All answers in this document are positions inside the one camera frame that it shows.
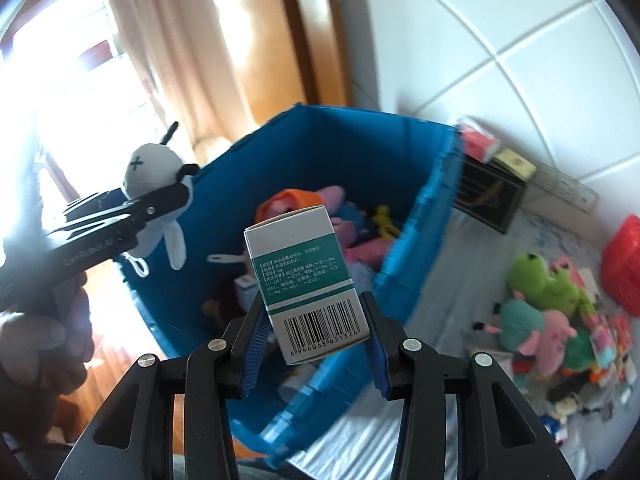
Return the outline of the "person left hand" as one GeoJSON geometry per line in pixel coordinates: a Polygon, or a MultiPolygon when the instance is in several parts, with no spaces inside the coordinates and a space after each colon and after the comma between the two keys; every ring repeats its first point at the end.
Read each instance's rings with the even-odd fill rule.
{"type": "Polygon", "coordinates": [[[81,273],[53,289],[59,321],[17,306],[1,313],[1,369],[15,385],[66,396],[84,384],[94,352],[86,283],[81,273]]]}

